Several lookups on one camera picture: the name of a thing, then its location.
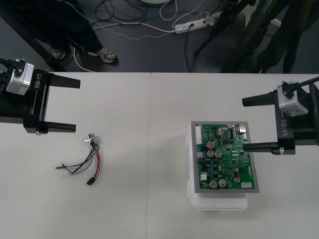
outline power strip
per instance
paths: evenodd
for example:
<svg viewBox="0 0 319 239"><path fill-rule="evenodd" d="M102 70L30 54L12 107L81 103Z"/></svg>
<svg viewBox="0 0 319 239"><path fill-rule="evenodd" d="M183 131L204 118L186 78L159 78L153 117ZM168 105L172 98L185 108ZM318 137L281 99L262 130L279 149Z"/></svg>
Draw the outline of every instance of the power strip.
<svg viewBox="0 0 319 239"><path fill-rule="evenodd" d="M194 30L197 30L197 29L205 28L208 25L208 23L206 23L205 19L200 19L200 20L191 21L191 22L187 22L187 23L184 23L184 24L176 25L175 26L175 32L177 34L181 34L181 33L187 32L188 28L189 28L189 26L191 24L194 24L194 26L192 26L189 29L189 31L194 31Z"/></svg>

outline green wire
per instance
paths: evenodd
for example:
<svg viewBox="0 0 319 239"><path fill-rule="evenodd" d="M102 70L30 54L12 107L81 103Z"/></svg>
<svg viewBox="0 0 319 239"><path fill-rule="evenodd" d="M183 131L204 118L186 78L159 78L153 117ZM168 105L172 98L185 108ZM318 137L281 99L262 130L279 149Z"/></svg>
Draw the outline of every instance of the green wire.
<svg viewBox="0 0 319 239"><path fill-rule="evenodd" d="M82 171L77 171L77 172L72 172L71 170L69 170L68 168L65 168L68 172L70 172L71 174L78 174L78 173L82 173L82 172L84 172L85 170L87 170L90 166L91 166L91 164L92 164L92 162L93 162L93 158L94 158L94 147L92 147L92 159L91 159L91 162L90 162L90 164L85 168L85 169L83 169Z"/></svg>

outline sneaker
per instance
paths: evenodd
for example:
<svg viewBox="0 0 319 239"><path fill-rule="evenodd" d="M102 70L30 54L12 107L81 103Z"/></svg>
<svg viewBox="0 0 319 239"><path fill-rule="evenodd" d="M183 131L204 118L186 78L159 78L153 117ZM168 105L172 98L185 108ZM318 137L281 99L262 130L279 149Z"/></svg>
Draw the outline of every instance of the sneaker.
<svg viewBox="0 0 319 239"><path fill-rule="evenodd" d="M58 61L61 61L64 59L66 53L65 50L51 49L51 55Z"/></svg>
<svg viewBox="0 0 319 239"><path fill-rule="evenodd" d="M90 56L99 56L101 57L102 61L106 62L106 63L112 63L115 62L117 60L116 55L109 50L108 48L102 48L101 50L99 50L98 52L88 52L88 54Z"/></svg>

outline circuit board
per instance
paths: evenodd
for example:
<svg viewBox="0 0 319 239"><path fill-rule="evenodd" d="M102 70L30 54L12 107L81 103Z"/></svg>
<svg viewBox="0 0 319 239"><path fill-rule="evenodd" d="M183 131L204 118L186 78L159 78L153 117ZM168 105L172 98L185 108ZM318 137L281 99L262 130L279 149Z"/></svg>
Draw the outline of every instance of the circuit board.
<svg viewBox="0 0 319 239"><path fill-rule="evenodd" d="M196 124L195 132L200 189L255 189L244 123Z"/></svg>

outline white plastic container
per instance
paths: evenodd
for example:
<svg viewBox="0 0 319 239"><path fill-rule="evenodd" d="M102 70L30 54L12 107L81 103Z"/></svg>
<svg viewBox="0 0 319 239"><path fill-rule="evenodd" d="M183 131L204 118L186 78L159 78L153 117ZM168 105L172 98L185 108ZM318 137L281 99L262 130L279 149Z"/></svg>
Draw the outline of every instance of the white plastic container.
<svg viewBox="0 0 319 239"><path fill-rule="evenodd" d="M248 206L247 193L195 193L193 147L191 125L186 132L186 146L188 151L188 180L187 193L193 206L199 210L245 210Z"/></svg>

